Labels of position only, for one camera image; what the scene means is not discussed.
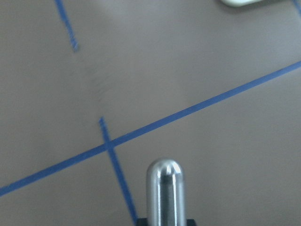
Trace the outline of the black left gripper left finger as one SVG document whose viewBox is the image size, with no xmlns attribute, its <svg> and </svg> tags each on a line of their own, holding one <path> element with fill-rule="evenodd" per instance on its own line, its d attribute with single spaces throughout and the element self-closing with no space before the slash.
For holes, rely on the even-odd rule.
<svg viewBox="0 0 301 226">
<path fill-rule="evenodd" d="M 136 226 L 148 226 L 147 218 L 137 219 Z"/>
</svg>

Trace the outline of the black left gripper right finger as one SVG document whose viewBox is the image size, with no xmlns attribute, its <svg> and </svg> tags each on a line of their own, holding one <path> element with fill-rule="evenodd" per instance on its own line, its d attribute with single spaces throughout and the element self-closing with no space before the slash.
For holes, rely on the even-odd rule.
<svg viewBox="0 0 301 226">
<path fill-rule="evenodd" d="M 197 223 L 194 219 L 187 219 L 186 226 L 197 226 Z"/>
</svg>

